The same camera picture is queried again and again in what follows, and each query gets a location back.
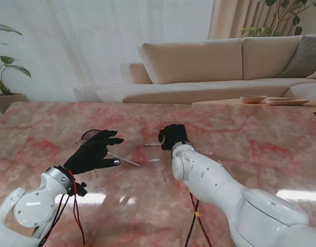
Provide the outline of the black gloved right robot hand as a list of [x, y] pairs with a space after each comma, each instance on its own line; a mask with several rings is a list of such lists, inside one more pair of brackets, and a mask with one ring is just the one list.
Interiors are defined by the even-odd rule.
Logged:
[[185, 126], [182, 124], [171, 124], [159, 131], [158, 140], [163, 151], [172, 150], [175, 144], [189, 143]]

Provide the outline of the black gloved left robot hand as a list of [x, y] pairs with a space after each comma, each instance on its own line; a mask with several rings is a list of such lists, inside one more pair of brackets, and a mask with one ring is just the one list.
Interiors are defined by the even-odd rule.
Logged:
[[95, 169], [109, 168], [120, 165], [116, 158], [105, 158], [107, 146], [121, 144], [124, 139], [117, 138], [117, 131], [102, 130], [87, 140], [66, 161], [63, 167], [73, 175], [83, 174]]

